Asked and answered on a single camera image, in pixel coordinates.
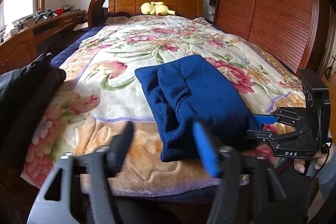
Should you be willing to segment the person's right hand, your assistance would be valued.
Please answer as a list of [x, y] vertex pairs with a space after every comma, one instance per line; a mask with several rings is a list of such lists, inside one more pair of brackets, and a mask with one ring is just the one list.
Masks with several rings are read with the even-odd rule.
[[[320, 170], [322, 167], [326, 166], [333, 157], [334, 154], [334, 144], [330, 145], [329, 152], [322, 153], [321, 151], [317, 151], [314, 155], [314, 159], [316, 159], [316, 163], [314, 166], [315, 170]], [[305, 160], [303, 159], [294, 159], [294, 168], [299, 173], [305, 172]]]

